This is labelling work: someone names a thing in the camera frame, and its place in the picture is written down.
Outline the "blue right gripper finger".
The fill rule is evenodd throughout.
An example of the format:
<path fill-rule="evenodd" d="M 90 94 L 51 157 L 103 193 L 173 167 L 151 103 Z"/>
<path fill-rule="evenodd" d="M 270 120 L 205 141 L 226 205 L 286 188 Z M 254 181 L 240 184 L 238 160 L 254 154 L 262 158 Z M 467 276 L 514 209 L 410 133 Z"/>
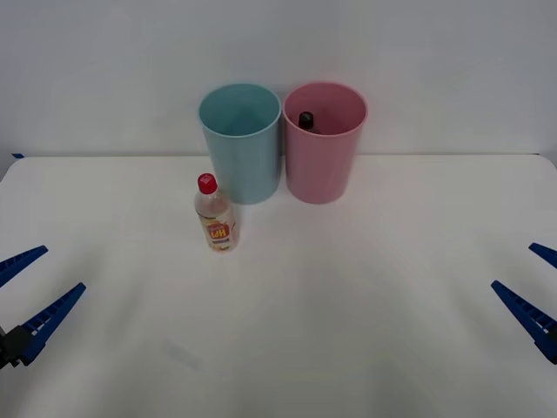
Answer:
<path fill-rule="evenodd" d="M 557 266 L 557 251 L 538 243 L 532 243 L 528 249 L 541 257 L 551 266 Z"/>
<path fill-rule="evenodd" d="M 491 288 L 513 317 L 522 325 L 534 345 L 552 363 L 556 363 L 556 320 L 495 280 Z"/>

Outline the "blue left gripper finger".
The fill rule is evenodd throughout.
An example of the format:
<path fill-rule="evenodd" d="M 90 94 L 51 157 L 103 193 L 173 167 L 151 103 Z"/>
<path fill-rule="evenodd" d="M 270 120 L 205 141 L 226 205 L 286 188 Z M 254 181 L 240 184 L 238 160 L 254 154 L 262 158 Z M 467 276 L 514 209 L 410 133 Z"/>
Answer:
<path fill-rule="evenodd" d="M 85 290 L 85 284 L 78 283 L 31 319 L 10 330 L 7 333 L 7 363 L 12 367 L 20 363 L 29 366 Z"/>
<path fill-rule="evenodd" d="M 38 246 L 26 252 L 19 253 L 0 262 L 0 287 L 14 279 L 26 267 L 48 252 L 46 246 Z"/>

